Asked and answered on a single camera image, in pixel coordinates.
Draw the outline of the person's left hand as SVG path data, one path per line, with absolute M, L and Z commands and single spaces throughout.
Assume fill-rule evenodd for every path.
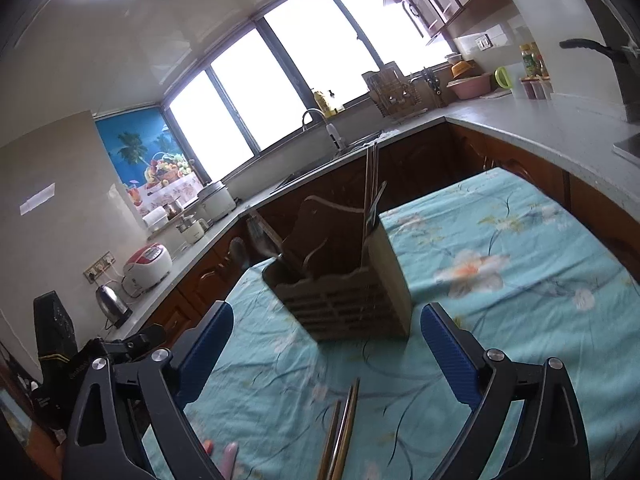
M 204 448 L 205 453 L 212 457 L 214 454 L 215 445 L 214 442 L 210 439 L 205 439 L 202 442 L 202 447 Z M 238 458 L 239 453 L 239 445 L 236 442 L 231 442 L 224 447 L 221 455 L 221 461 L 218 464 L 218 469 L 224 480 L 232 480 L 234 474 L 234 468 L 236 464 L 236 459 Z

